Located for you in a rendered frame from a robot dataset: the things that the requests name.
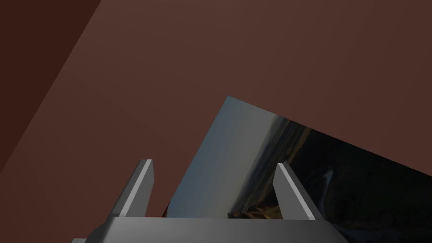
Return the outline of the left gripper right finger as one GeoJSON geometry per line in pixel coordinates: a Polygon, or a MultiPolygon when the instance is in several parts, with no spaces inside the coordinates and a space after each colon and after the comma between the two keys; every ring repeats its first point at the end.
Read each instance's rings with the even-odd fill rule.
{"type": "Polygon", "coordinates": [[[323,220],[294,171],[286,162],[276,166],[273,188],[284,220],[323,220]]]}

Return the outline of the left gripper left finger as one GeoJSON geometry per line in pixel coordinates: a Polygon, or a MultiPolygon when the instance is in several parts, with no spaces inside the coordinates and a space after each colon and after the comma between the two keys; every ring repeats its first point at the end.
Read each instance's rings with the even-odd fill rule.
{"type": "Polygon", "coordinates": [[[154,185],[153,160],[142,159],[133,170],[113,209],[112,217],[144,217],[154,185]]]}

